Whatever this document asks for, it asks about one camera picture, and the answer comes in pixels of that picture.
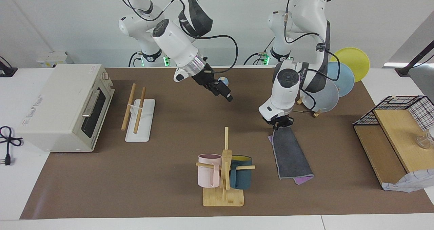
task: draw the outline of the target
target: white wall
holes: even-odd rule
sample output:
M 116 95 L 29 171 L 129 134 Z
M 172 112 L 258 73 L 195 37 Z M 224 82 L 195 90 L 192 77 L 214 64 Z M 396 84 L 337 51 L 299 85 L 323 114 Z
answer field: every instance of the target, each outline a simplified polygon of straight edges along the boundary
M 169 0 L 153 0 L 165 6 Z M 273 37 L 266 20 L 284 9 L 286 0 L 199 0 L 214 19 L 212 34 L 232 35 L 240 46 L 238 63 L 261 51 Z M 327 4 L 332 51 L 355 46 L 379 68 L 403 45 L 434 8 L 433 0 L 333 0 Z M 177 19 L 180 3 L 166 17 Z M 36 67 L 42 51 L 67 51 L 76 63 L 126 66 L 138 50 L 118 29 L 131 11 L 120 0 L 0 0 L 0 54 L 14 66 Z M 234 56 L 230 40 L 198 40 L 195 45 L 211 65 L 227 65 Z M 313 40 L 304 39 L 296 60 L 312 60 Z
M 431 41 L 434 40 L 434 12 L 414 31 L 408 40 L 396 51 L 389 62 L 410 62 L 416 57 Z M 421 61 L 428 60 L 434 50 L 428 53 Z

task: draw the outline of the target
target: gray towel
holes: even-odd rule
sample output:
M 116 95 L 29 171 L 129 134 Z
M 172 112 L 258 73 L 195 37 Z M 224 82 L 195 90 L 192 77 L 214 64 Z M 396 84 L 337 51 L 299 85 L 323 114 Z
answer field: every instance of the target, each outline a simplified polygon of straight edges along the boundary
M 297 185 L 313 178 L 313 172 L 290 127 L 279 128 L 269 136 L 273 145 L 279 179 L 293 178 Z

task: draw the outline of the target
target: mug handle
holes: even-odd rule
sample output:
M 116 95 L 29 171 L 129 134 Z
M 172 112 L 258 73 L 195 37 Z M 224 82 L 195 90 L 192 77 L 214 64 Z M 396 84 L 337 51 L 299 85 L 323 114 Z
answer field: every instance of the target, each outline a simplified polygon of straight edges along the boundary
M 217 163 L 213 163 L 214 172 L 213 172 L 213 182 L 211 183 L 211 187 L 217 187 L 220 184 L 220 165 Z

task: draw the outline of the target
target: oven handle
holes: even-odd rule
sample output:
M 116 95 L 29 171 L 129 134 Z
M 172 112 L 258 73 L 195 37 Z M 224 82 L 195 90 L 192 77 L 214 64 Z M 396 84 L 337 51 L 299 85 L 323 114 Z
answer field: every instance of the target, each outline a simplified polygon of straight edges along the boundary
M 82 114 L 82 117 L 90 117 L 90 115 L 92 114 L 93 108 L 95 107 L 96 100 L 98 100 L 98 96 L 99 96 L 100 92 L 101 92 L 100 90 L 96 90 L 95 92 L 92 93 L 92 95 L 90 96 L 89 102 L 87 103 L 86 108 Z

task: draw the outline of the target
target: sticker label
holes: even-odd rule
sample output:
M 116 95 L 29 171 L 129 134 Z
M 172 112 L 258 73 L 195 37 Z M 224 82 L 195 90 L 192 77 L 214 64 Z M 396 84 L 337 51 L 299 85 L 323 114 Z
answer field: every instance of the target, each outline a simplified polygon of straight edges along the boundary
M 26 113 L 26 117 L 21 122 L 21 126 L 26 127 L 30 123 L 30 120 L 36 114 L 37 108 L 39 108 L 41 106 L 43 100 L 44 100 L 44 95 L 39 95 L 36 98 L 33 105 L 30 107 L 30 109 Z
M 89 74 L 94 73 L 94 72 L 96 71 L 96 67 L 97 67 L 97 65 L 93 65 L 93 66 L 91 66 L 91 68 L 90 68 L 90 70 L 89 70 Z

